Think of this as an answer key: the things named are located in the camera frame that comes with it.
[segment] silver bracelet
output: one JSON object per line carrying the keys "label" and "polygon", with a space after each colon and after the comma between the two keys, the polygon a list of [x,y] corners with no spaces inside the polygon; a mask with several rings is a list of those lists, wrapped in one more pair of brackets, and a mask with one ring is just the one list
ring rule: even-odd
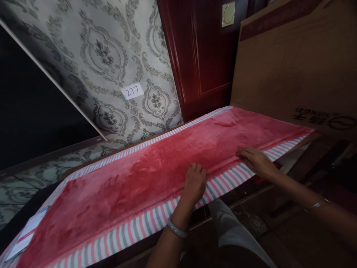
{"label": "silver bracelet", "polygon": [[180,238],[186,238],[188,236],[187,232],[181,231],[179,228],[173,225],[170,218],[167,219],[167,226]]}
{"label": "silver bracelet", "polygon": [[326,198],[324,198],[324,201],[320,201],[320,202],[317,202],[316,204],[313,204],[311,207],[309,207],[309,210],[311,210],[313,208],[321,207],[322,205],[324,205],[326,203],[330,203],[330,201],[328,201]]}

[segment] pink and white stripes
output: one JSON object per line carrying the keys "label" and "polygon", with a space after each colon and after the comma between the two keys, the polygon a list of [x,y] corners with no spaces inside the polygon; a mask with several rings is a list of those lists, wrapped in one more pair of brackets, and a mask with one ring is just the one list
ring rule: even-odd
{"label": "pink and white stripes", "polygon": [[[68,181],[82,177],[96,169],[101,168],[113,161],[117,161],[133,152],[141,150],[146,146],[150,146],[155,142],[168,138],[179,131],[182,131],[188,127],[191,127],[199,122],[202,122],[208,118],[211,118],[217,114],[223,113],[231,109],[232,106],[227,106],[224,108],[217,109],[207,115],[204,115],[188,124],[185,124],[177,129],[174,129],[168,133],[165,133],[159,137],[148,140],[144,143],[138,144],[132,148],[113,154],[105,159],[102,159],[94,164],[88,165],[67,177],[63,182],[57,187],[57,189],[50,195],[50,197],[44,202],[42,210],[48,205],[52,205],[56,198],[61,194],[63,188]],[[302,136],[298,139],[284,142],[274,148],[271,148],[264,153],[272,160],[275,161],[292,147],[298,144],[306,136]],[[209,202],[217,199],[221,195],[229,192],[230,190],[238,187],[243,182],[247,181],[249,178],[254,176],[254,173],[249,170],[249,168],[244,164],[240,163],[237,166],[231,168],[228,171],[223,172],[219,176],[213,178],[207,183],[206,191],[203,198],[196,204],[196,209],[208,204]],[[131,246],[132,244],[158,232],[166,226],[167,219],[172,215],[175,210],[180,197],[169,200],[168,202],[161,204],[154,209],[142,212],[135,218],[126,222],[123,225],[116,226],[104,232],[101,237],[97,238],[95,241],[89,242],[86,245],[80,246],[75,249],[75,251],[69,252],[63,258],[50,265],[50,267],[87,267],[93,263],[99,262],[121,250]],[[19,256],[7,263],[4,263],[4,259],[12,247],[13,242],[8,246],[5,252],[0,257],[0,267],[12,268],[16,267]]]}

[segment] wooden door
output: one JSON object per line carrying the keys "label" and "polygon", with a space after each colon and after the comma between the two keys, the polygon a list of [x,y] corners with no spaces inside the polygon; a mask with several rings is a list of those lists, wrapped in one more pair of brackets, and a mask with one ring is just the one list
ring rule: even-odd
{"label": "wooden door", "polygon": [[234,24],[222,28],[232,0],[157,0],[185,122],[229,105],[240,22],[266,0],[236,0]]}

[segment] damask pattern wallpaper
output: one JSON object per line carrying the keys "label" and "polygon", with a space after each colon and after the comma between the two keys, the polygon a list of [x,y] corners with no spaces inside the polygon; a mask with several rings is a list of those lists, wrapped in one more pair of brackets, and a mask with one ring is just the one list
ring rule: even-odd
{"label": "damask pattern wallpaper", "polygon": [[[183,122],[155,0],[1,0],[0,16],[108,142],[0,182],[0,229],[66,170]],[[139,82],[144,95],[120,88]]]}

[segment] number label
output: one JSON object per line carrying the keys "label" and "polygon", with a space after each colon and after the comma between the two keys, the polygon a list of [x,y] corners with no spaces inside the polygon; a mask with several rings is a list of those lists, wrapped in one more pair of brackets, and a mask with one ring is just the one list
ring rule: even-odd
{"label": "number label", "polygon": [[123,93],[126,100],[130,100],[132,98],[144,94],[140,86],[140,83],[135,83],[135,84],[131,84],[130,86],[123,87],[120,91]]}

